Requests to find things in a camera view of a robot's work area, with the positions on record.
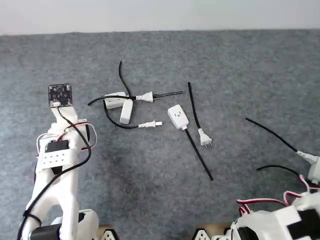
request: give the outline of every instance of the black circuit board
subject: black circuit board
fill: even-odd
[[[71,84],[49,85],[48,97],[50,108],[72,106]]]

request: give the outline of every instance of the white outlet adapter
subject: white outlet adapter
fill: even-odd
[[[134,101],[131,99],[126,99],[122,106],[120,123],[129,124],[131,118],[132,108],[134,107]]]
[[[176,129],[185,130],[188,128],[187,127],[189,124],[188,118],[179,104],[173,107],[170,107],[167,113]]]
[[[120,92],[107,94],[105,96],[123,96],[123,97],[125,97],[126,93],[124,91],[120,91]],[[106,109],[110,110],[110,109],[116,109],[116,108],[122,107],[124,105],[125,99],[123,99],[123,98],[105,98],[104,102],[106,105]]]

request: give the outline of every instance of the black cable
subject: black cable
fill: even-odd
[[[194,102],[194,97],[192,95],[192,89],[191,89],[191,83],[188,81],[188,89],[189,89],[189,95],[190,95],[190,100],[191,100],[191,107],[192,107],[192,112],[193,112],[193,117],[195,120],[195,124],[198,129],[200,129],[200,124],[198,121],[197,113],[196,113],[196,108],[195,108],[195,102]]]
[[[42,222],[41,222],[40,218],[38,218],[37,216],[35,216],[33,214],[30,214],[30,213],[27,216],[29,218],[32,218],[32,219],[36,220],[39,223],[40,226],[42,225]]]
[[[275,165],[275,164],[270,164],[270,165],[266,165],[266,166],[261,166],[259,168],[257,168],[256,170],[257,171],[260,171],[262,169],[267,169],[267,168],[279,168],[279,169],[285,169],[285,170],[288,170],[290,171],[291,173],[295,174],[297,177],[300,176],[299,173],[297,173],[295,170],[292,170],[291,168],[288,168],[286,166],[281,166],[281,165]]]
[[[120,77],[120,79],[121,79],[121,82],[122,82],[123,86],[125,87],[126,91],[128,92],[129,97],[131,97],[131,96],[132,96],[132,95],[131,95],[131,91],[130,91],[129,87],[127,86],[127,84],[126,84],[126,82],[125,82],[125,80],[124,80],[124,78],[123,78],[123,76],[122,76],[122,71],[121,71],[121,70],[122,70],[122,61],[120,61],[119,69],[118,69],[118,70],[119,70],[119,77]],[[103,101],[103,109],[104,109],[104,114],[105,114],[106,118],[109,119],[109,121],[110,121],[111,123],[113,123],[114,125],[116,125],[117,127],[122,128],[122,129],[136,129],[136,128],[139,127],[138,125],[127,126],[127,125],[122,125],[122,124],[119,124],[119,123],[115,122],[115,121],[110,117],[110,115],[109,115],[109,113],[108,113],[108,109],[107,109],[107,105],[106,105],[106,102],[105,102],[105,101]]]
[[[129,97],[131,97],[131,91],[126,84],[124,77],[122,76],[122,61],[120,61],[120,63],[119,63],[118,72],[119,72],[119,77],[120,77],[120,80],[121,80],[123,86],[125,87],[126,91],[128,92]]]
[[[90,157],[91,157],[91,147],[88,143],[88,141],[86,140],[86,138],[84,137],[84,135],[81,133],[81,131],[69,120],[67,119],[65,116],[63,116],[63,114],[60,112],[59,107],[57,107],[57,111],[59,112],[60,116],[68,123],[70,124],[71,127],[74,128],[74,130],[76,130],[76,132],[80,135],[80,137],[82,138],[87,150],[88,150],[88,156],[86,157],[86,159],[72,167],[69,167],[63,171],[61,171],[60,173],[58,173],[57,175],[55,175],[52,180],[41,190],[41,192],[35,197],[35,199],[32,201],[32,203],[29,205],[29,207],[27,208],[27,210],[24,211],[23,213],[23,219],[20,223],[19,226],[19,230],[18,230],[18,234],[17,234],[17,240],[21,240],[22,237],[22,231],[24,229],[24,226],[26,224],[27,218],[30,216],[30,213],[32,211],[32,209],[34,208],[34,206],[36,205],[36,203],[39,201],[39,199],[42,197],[42,195],[48,190],[48,188],[59,178],[61,177],[61,175],[68,173],[76,168],[81,167],[82,165],[86,164]]]
[[[291,144],[289,144],[286,140],[284,140],[281,136],[279,136],[277,133],[275,133],[274,131],[272,131],[271,129],[267,128],[266,126],[263,126],[262,124],[246,117],[245,120],[267,130],[269,133],[275,135],[281,142],[283,142],[285,145],[287,145],[289,148],[291,148],[293,151],[298,152],[298,149],[296,149],[295,147],[293,147]]]
[[[157,96],[155,97],[155,99],[157,98],[161,98],[161,97],[166,97],[166,96],[171,96],[171,95],[178,95],[178,94],[183,94],[183,92],[169,92],[169,93],[164,93],[164,94],[157,94]],[[99,100],[103,100],[103,99],[131,99],[131,100],[137,100],[136,96],[116,96],[116,95],[109,95],[109,96],[100,96],[97,97],[95,99],[93,99],[92,101],[90,101],[88,103],[88,106],[94,104],[95,102],[99,101]]]
[[[184,91],[173,91],[173,92],[168,92],[168,93],[162,93],[162,94],[152,94],[153,99],[158,99],[158,98],[162,98],[162,97],[167,97],[167,96],[172,96],[172,95],[179,95],[179,94],[183,94]]]
[[[208,174],[210,180],[213,181],[214,178],[212,177],[209,169],[207,168],[207,166],[206,166],[206,164],[205,164],[205,161],[202,159],[202,157],[201,157],[201,155],[200,155],[200,153],[199,153],[199,151],[198,151],[198,149],[197,149],[197,147],[196,147],[196,145],[195,145],[192,137],[190,136],[190,133],[189,133],[188,129],[186,128],[184,131],[185,131],[186,135],[188,136],[188,139],[189,139],[189,141],[190,141],[190,143],[191,143],[191,145],[192,145],[192,147],[193,147],[196,155],[198,156],[198,158],[199,158],[199,160],[200,160],[200,162],[201,162],[201,164],[202,164],[202,166],[203,166],[206,174]]]
[[[116,96],[116,95],[111,95],[111,96],[100,96],[88,103],[88,106],[94,104],[95,102],[103,99],[131,99],[131,100],[136,100],[135,96]]]
[[[113,124],[116,125],[117,127],[122,128],[122,129],[136,129],[136,128],[138,128],[138,125],[134,125],[134,126],[124,126],[124,125],[121,125],[121,124],[115,122],[115,121],[109,116],[108,109],[107,109],[107,105],[106,105],[106,102],[105,102],[105,101],[103,101],[103,108],[104,108],[105,116],[109,119],[109,121],[110,121],[111,123],[113,123]]]

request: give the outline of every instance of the two-prong plug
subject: two-prong plug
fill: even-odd
[[[207,149],[208,145],[210,145],[211,148],[213,148],[212,139],[207,134],[205,134],[205,132],[202,130],[202,128],[198,129],[198,133],[200,135],[201,146],[204,146]]]

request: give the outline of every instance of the white wall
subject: white wall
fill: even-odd
[[[320,28],[320,0],[0,0],[0,35]]]

